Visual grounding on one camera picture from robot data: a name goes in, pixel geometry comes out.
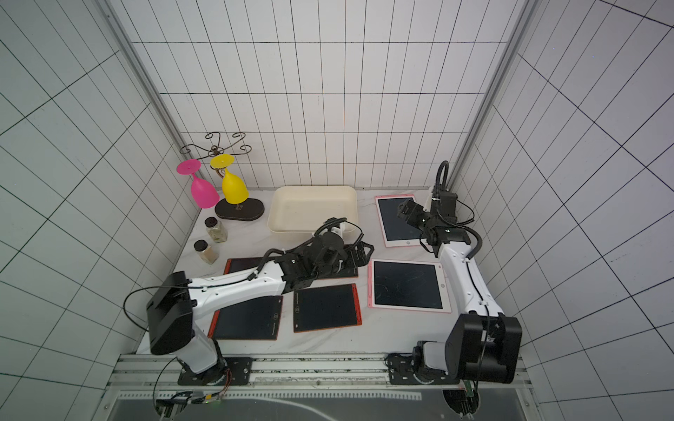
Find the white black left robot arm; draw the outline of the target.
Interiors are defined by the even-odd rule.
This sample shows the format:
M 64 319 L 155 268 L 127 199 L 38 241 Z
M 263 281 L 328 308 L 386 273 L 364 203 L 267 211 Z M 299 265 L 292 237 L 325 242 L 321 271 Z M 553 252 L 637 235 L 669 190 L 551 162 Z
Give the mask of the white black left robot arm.
M 343 228 L 350 223 L 328 219 L 300 245 L 267 250 L 255 268 L 207 278 L 188 278 L 182 271 L 169 275 L 147 303 L 149 351 L 176 357 L 195 375 L 225 370 L 217 342 L 197 321 L 238 303 L 306 289 L 336 275 L 345 262 L 366 266 L 375 247 L 363 241 L 363 230 L 347 244 Z

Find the pink white writing tablet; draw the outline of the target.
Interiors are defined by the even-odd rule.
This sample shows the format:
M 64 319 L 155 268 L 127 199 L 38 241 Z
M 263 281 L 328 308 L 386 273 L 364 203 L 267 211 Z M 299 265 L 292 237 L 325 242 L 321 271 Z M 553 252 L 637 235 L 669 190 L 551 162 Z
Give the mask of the pink white writing tablet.
M 409 226 L 398 217 L 398 206 L 408 199 L 414 200 L 415 196 L 406 194 L 375 197 L 379 224 L 387 248 L 428 245 L 421 230 Z

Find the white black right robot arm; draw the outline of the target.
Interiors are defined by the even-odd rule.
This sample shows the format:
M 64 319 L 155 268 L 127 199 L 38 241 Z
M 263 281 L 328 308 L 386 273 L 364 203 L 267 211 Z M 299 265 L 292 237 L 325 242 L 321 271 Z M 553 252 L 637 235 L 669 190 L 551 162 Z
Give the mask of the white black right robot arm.
M 449 337 L 420 341 L 412 351 L 412 375 L 421 384 L 448 381 L 494 382 L 514 380 L 522 328 L 496 303 L 475 262 L 483 239 L 446 213 L 453 194 L 435 189 L 431 207 L 408 199 L 398 207 L 398 218 L 421 230 L 456 295 L 460 314 Z

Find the red writing tablet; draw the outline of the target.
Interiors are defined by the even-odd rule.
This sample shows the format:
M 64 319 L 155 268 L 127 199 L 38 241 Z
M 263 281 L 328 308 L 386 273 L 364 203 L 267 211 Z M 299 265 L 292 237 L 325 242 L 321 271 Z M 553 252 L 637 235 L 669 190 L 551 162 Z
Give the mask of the red writing tablet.
M 208 337 L 214 340 L 276 340 L 282 296 L 264 296 L 217 310 Z
M 223 274 L 229 275 L 241 271 L 254 271 L 261 261 L 263 261 L 262 257 L 228 259 Z M 270 258 L 259 270 L 256 278 L 270 277 L 281 279 L 283 276 L 284 272 L 282 268 L 278 264 L 275 264 L 274 260 Z
M 296 291 L 293 307 L 294 333 L 362 324 L 361 307 L 354 283 Z
M 338 265 L 338 271 L 327 275 L 326 279 L 342 279 L 342 278 L 356 278 L 358 277 L 358 266 L 353 259 L 342 261 Z

